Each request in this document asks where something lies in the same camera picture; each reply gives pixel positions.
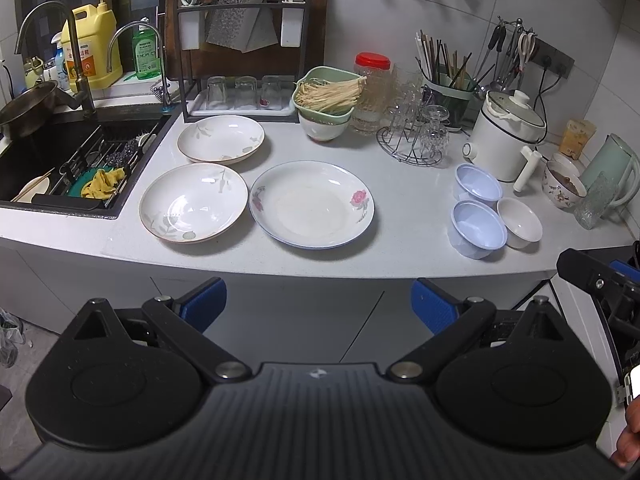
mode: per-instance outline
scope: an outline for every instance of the wall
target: wall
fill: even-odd
[[[622,24],[613,46],[611,58],[586,118],[598,131],[583,151],[588,163],[602,146],[608,134],[617,134],[640,154],[640,2],[627,0]],[[621,214],[631,231],[640,237],[640,195]]]
[[[352,68],[361,50],[415,63],[419,29],[442,38],[460,56],[484,56],[498,15],[523,18],[547,43],[575,59],[567,81],[545,94],[550,131],[561,134],[569,118],[582,118],[602,78],[625,0],[330,0],[326,62]],[[535,95],[542,70],[527,68],[524,90]],[[546,78],[547,85],[555,76]]]
[[[6,61],[14,81],[14,90],[24,88],[24,69],[22,57],[14,54],[15,40],[18,38],[18,27],[15,22],[15,0],[0,0],[0,58]],[[0,72],[0,86],[8,95],[8,78],[5,70]],[[4,104],[4,95],[0,92],[0,102]]]

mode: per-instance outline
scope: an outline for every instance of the faucet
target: faucet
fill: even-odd
[[[70,96],[70,100],[76,104],[76,108],[78,105],[82,105],[85,118],[92,118],[95,115],[94,99],[91,96],[89,79],[82,70],[82,59],[80,57],[80,48],[78,47],[76,17],[68,5],[60,2],[59,0],[51,0],[36,6],[29,14],[27,14],[20,26],[20,31],[18,31],[18,39],[15,42],[15,54],[20,54],[27,26],[33,21],[34,15],[36,15],[43,7],[57,7],[66,16],[66,22],[69,27],[69,37],[71,39],[71,53],[74,57],[74,69],[76,70],[76,88],[78,88],[78,92],[73,96]]]
[[[127,23],[127,25],[124,25],[123,27],[120,27],[118,30],[116,30],[113,37],[111,38],[111,41],[109,42],[109,46],[107,47],[107,72],[111,72],[111,51],[113,49],[113,45],[118,39],[118,36],[128,28],[140,27],[140,26],[150,28],[156,35],[156,38],[158,38],[158,48],[160,51],[160,74],[162,76],[161,101],[162,101],[163,107],[169,107],[171,105],[171,96],[169,95],[169,89],[166,83],[166,73],[164,71],[164,54],[163,54],[164,44],[162,43],[162,36],[160,35],[160,31],[157,28],[155,28],[153,25],[151,25],[149,22],[131,22],[131,23]]]

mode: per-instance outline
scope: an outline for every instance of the white countertop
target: white countertop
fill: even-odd
[[[346,246],[305,251],[286,246],[255,224],[248,208],[238,222],[213,240],[176,245],[143,227],[138,203],[148,185],[164,172],[188,164],[176,147],[184,127],[178,117],[132,190],[117,220],[80,218],[0,208],[0,237],[35,246],[98,255],[157,266],[211,272],[275,274],[324,278],[428,278],[553,271],[565,248],[629,244],[622,220],[582,229],[571,213],[542,194],[542,166],[518,198],[540,217],[545,235],[525,251],[503,248],[484,260],[470,260],[449,245],[453,168],[462,162],[463,134],[453,134],[447,168],[401,164],[378,146],[375,137],[347,131],[328,143],[309,139],[298,124],[263,123],[266,140],[254,156],[233,166],[250,188],[268,168],[290,160],[322,160],[356,174],[369,187],[376,211],[369,229]],[[514,196],[504,184],[505,196]]]

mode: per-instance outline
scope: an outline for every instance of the bowl with brown food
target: bowl with brown food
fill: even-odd
[[[542,191],[560,209],[568,209],[587,196],[580,179],[559,162],[550,160],[542,177]]]

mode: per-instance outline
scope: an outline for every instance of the jar with red lid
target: jar with red lid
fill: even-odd
[[[386,95],[391,86],[391,60],[373,52],[356,56],[353,71],[367,81],[358,104],[351,114],[351,127],[363,135],[372,135],[380,127],[385,111]]]

